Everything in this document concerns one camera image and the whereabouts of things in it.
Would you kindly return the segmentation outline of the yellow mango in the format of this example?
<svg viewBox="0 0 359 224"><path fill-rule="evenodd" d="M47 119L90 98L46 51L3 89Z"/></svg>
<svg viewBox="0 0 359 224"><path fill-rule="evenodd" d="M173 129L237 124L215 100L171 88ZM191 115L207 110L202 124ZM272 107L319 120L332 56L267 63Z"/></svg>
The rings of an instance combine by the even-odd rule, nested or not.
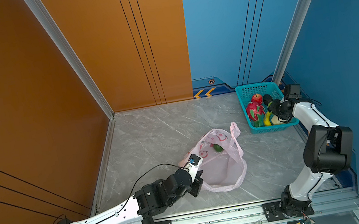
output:
<svg viewBox="0 0 359 224"><path fill-rule="evenodd" d="M273 126L273 123L271 122L271 118L272 118L272 113L271 112L267 112L264 115L264 125L267 126Z"/></svg>

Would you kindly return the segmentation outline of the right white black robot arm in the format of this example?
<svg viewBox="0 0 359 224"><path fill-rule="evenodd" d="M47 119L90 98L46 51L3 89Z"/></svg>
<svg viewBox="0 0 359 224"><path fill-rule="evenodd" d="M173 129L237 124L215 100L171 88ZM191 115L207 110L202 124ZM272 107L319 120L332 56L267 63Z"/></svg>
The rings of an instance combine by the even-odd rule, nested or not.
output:
<svg viewBox="0 0 359 224"><path fill-rule="evenodd" d="M283 122L298 119L308 131L303 152L305 166L281 195L282 214L293 218L308 210L313 194L326 180L349 169L354 133L329 120L312 102L275 99L267 109Z"/></svg>

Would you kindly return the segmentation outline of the red dragon fruit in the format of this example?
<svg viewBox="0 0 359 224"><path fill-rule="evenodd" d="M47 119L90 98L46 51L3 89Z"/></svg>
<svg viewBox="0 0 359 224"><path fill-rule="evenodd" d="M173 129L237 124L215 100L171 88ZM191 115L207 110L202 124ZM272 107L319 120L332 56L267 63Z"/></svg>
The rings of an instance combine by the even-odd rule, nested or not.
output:
<svg viewBox="0 0 359 224"><path fill-rule="evenodd" d="M251 121L252 127L264 127L265 109L258 102L250 102L246 108L246 114Z"/></svg>

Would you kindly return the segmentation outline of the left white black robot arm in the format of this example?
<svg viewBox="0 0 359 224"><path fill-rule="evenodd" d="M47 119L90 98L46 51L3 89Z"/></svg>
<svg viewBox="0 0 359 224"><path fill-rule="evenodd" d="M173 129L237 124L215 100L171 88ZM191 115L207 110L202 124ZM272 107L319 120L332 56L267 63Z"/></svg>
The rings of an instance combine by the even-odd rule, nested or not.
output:
<svg viewBox="0 0 359 224"><path fill-rule="evenodd" d="M155 224L154 217L164 213L186 194L198 196L203 171L199 166L187 164L170 175L145 185L129 199L111 209L81 221L67 218L57 224Z"/></svg>

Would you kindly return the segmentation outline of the pink plastic bag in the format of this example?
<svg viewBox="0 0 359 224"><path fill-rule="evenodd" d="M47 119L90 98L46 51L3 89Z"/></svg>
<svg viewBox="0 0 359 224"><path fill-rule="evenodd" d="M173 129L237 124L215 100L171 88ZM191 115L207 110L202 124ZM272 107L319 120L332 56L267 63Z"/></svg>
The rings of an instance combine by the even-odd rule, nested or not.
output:
<svg viewBox="0 0 359 224"><path fill-rule="evenodd" d="M197 142L187 155L179 162L179 166L187 161L191 154L203 158L199 168L203 171L204 180L202 190L210 192L229 192L241 186L245 179L247 163L244 160L243 149L237 138L241 131L236 123L232 122L228 131L212 129ZM217 153L213 145L223 147L223 152Z"/></svg>

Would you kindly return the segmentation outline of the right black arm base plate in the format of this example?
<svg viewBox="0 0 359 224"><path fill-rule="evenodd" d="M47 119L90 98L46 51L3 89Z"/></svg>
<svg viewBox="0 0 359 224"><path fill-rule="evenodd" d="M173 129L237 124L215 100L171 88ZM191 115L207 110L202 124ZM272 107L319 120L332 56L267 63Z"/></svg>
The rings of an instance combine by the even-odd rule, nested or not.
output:
<svg viewBox="0 0 359 224"><path fill-rule="evenodd" d="M304 215L313 215L315 212L309 201L289 200L288 202L268 202L262 205L268 222L280 221Z"/></svg>

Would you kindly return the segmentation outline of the beige round fruit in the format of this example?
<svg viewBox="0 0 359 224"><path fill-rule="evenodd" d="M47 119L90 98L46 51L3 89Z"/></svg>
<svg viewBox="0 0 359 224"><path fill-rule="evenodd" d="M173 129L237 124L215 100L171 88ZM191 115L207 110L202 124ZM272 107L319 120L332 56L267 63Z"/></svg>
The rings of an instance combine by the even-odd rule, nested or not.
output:
<svg viewBox="0 0 359 224"><path fill-rule="evenodd" d="M279 125L279 124L285 124L285 123L287 123L286 120L279 119L279 117L277 117L276 115L272 115L272 116L271 116L270 122L271 122L272 125Z"/></svg>

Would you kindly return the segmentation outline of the red apple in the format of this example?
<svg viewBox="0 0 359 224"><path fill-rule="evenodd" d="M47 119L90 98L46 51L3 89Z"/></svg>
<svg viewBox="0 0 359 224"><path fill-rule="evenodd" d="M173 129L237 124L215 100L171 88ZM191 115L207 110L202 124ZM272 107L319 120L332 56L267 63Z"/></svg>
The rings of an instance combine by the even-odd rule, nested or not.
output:
<svg viewBox="0 0 359 224"><path fill-rule="evenodd" d="M251 98L252 103L257 103L258 105L261 105L263 103L263 97L261 94L254 94Z"/></svg>

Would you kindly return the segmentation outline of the teal plastic mesh basket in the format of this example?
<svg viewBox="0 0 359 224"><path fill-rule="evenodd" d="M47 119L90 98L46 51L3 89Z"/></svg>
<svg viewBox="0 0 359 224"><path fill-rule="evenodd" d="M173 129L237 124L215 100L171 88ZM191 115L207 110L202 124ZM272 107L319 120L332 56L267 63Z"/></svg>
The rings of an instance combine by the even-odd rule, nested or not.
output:
<svg viewBox="0 0 359 224"><path fill-rule="evenodd" d="M241 107L243 109L243 114L246 118L246 121L248 123L250 132L252 134L264 134L268 132L276 132L276 131L282 131L285 130L291 126L299 124L299 120L296 118L292 118L290 121L288 121L285 124L279 124L279 125L273 125L273 126L264 126L264 127L252 127L251 121L249 120L249 117L246 114L246 108L248 104L251 102L251 98L254 94L261 94L263 95L271 95L273 99L283 99L283 94L279 87L273 83L273 82L263 82L258 84L249 84L249 85L243 85L239 86L235 89L235 92L237 94L237 97L239 99L239 102L241 103ZM262 103L265 113L269 112L266 110L266 105Z"/></svg>

